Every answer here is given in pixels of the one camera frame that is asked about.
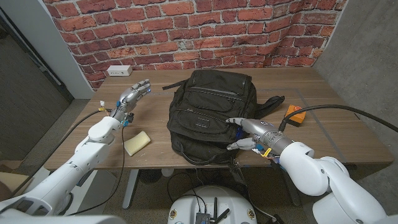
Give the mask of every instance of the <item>sponge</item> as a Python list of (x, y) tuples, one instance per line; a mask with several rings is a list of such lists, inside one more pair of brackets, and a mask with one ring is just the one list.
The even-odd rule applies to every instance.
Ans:
[(145, 131), (141, 131), (135, 137), (130, 140), (124, 142), (124, 147), (126, 148), (126, 152), (132, 156), (136, 152), (140, 151), (144, 146), (146, 146), (150, 142), (150, 138), (145, 133)]

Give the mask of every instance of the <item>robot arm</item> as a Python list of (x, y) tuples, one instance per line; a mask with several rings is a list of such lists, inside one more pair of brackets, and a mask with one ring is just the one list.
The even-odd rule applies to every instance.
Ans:
[(238, 124), (253, 135), (230, 144), (229, 150), (251, 150), (261, 142), (280, 156), (281, 166), (299, 191), (311, 196), (331, 192), (313, 206), (318, 223), (363, 224), (387, 218), (380, 203), (349, 177), (347, 169), (337, 159), (313, 159), (313, 149), (289, 139), (272, 124), (245, 118), (230, 118), (226, 122)]
[(21, 215), (57, 215), (67, 205), (68, 194), (76, 183), (97, 164), (103, 162), (114, 142), (113, 133), (127, 126), (129, 112), (137, 101), (150, 92), (149, 80), (128, 88), (120, 96), (117, 108), (88, 131), (88, 136), (76, 147), (75, 154), (64, 165), (30, 192), (0, 202), (0, 217)]

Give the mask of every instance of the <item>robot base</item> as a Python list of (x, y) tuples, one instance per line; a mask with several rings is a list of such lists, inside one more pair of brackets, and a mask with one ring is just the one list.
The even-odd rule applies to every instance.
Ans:
[[(219, 224), (256, 224), (257, 219), (252, 205), (237, 192), (222, 186), (206, 185), (195, 188), (195, 192), (206, 203), (207, 214), (214, 218), (215, 197), (217, 198), (217, 214), (220, 216), (229, 209), (229, 213), (224, 216)], [(194, 194), (189, 190), (185, 194)], [(205, 212), (205, 206), (199, 199), (201, 212)], [(198, 201), (195, 196), (181, 197), (176, 200), (169, 212), (168, 224), (195, 223), (199, 212)]]

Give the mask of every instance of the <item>black backpack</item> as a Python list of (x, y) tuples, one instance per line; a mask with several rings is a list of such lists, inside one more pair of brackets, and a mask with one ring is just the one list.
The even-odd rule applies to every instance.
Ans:
[(261, 119), (279, 106), (284, 96), (274, 96), (257, 104), (251, 77), (217, 70), (195, 70), (180, 86), (170, 104), (169, 122), (172, 149), (194, 165), (227, 164), (238, 150), (231, 144), (244, 137), (240, 127), (228, 118)]

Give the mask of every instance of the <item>power outlet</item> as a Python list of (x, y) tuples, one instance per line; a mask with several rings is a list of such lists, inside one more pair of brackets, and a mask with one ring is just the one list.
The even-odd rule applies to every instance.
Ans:
[(129, 76), (132, 67), (130, 65), (111, 65), (107, 71), (110, 76)]

